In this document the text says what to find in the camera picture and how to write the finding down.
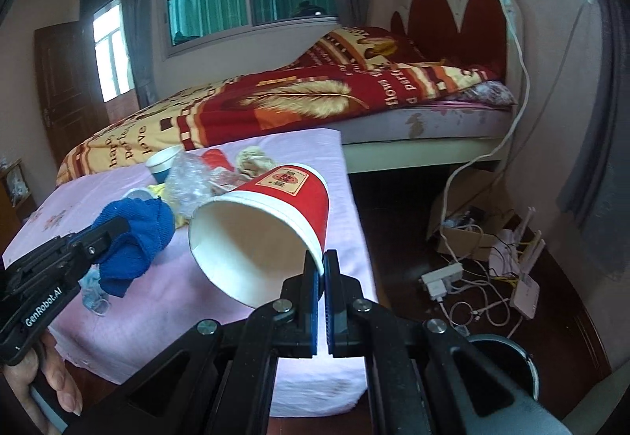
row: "window sill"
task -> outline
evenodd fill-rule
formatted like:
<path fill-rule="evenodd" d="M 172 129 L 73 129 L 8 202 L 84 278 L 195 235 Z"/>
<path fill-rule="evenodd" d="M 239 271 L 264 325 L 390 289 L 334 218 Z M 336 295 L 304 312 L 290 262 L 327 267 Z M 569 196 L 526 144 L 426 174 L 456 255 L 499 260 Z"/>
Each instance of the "window sill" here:
<path fill-rule="evenodd" d="M 335 16 L 277 21 L 266 25 L 257 26 L 248 25 L 239 28 L 232 28 L 231 30 L 211 33 L 210 35 L 205 35 L 204 37 L 200 37 L 199 39 L 195 39 L 194 41 L 188 41 L 187 43 L 178 44 L 177 46 L 170 46 L 170 36 L 168 36 L 168 40 L 166 42 L 166 59 L 184 54 L 188 51 L 196 50 L 205 46 L 210 46 L 210 44 L 216 44 L 223 41 L 229 41 L 231 39 L 244 37 L 245 35 L 257 35 L 261 33 L 267 33 L 268 31 L 275 31 L 280 28 L 330 26 L 333 24 L 339 24 L 339 21 Z"/>

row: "cup label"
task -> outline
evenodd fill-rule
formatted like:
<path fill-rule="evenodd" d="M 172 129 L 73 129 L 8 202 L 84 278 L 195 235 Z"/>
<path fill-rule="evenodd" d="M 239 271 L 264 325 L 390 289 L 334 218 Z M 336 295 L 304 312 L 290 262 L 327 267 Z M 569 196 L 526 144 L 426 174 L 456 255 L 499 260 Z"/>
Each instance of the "cup label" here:
<path fill-rule="evenodd" d="M 297 168 L 281 167 L 273 174 L 262 178 L 256 184 L 274 188 L 295 197 L 308 177 L 309 174 L 307 172 Z"/>

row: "cardboard box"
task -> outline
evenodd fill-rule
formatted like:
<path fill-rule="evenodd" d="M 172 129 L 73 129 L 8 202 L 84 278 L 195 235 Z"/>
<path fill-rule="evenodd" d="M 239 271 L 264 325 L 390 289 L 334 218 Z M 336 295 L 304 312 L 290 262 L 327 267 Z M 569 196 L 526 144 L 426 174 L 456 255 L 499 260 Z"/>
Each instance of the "cardboard box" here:
<path fill-rule="evenodd" d="M 443 193 L 434 200 L 431 206 L 426 239 L 429 239 L 439 230 L 442 199 Z M 485 212 L 483 221 L 476 221 L 483 229 L 484 235 L 480 236 L 480 232 L 474 229 L 465 230 L 452 227 L 445 227 L 444 235 L 456 256 L 468 256 L 477 261 L 487 261 L 490 247 L 496 241 L 494 235 L 505 227 L 505 224 L 514 214 L 503 178 L 497 179 L 497 174 L 493 172 L 474 168 L 467 168 L 460 172 L 448 189 L 446 218 L 463 214 L 471 206 Z M 439 237 L 437 251 L 450 255 L 441 237 Z"/>

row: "bed frame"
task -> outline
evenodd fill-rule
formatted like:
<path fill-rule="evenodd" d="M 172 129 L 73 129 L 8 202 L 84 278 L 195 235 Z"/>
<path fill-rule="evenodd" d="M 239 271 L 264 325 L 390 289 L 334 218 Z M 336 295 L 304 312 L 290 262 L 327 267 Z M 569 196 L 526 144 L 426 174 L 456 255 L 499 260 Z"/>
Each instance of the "bed frame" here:
<path fill-rule="evenodd" d="M 522 69 L 511 31 L 523 42 L 521 11 L 514 0 L 411 0 L 391 18 L 391 31 L 406 35 L 429 61 L 449 59 L 456 65 L 484 65 L 498 71 L 519 96 Z M 464 163 L 489 153 L 498 138 L 432 138 L 345 144 L 349 174 Z M 487 161 L 505 159 L 505 146 Z"/>

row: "mattress stain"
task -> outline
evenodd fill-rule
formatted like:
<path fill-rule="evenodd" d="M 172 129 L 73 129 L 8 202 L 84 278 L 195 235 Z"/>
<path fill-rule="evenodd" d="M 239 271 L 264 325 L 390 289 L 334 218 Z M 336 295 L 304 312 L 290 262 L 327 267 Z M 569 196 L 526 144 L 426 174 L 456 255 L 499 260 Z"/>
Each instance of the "mattress stain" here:
<path fill-rule="evenodd" d="M 409 125 L 409 138 L 420 138 L 424 133 L 424 122 L 419 113 L 411 115 L 405 124 Z"/>

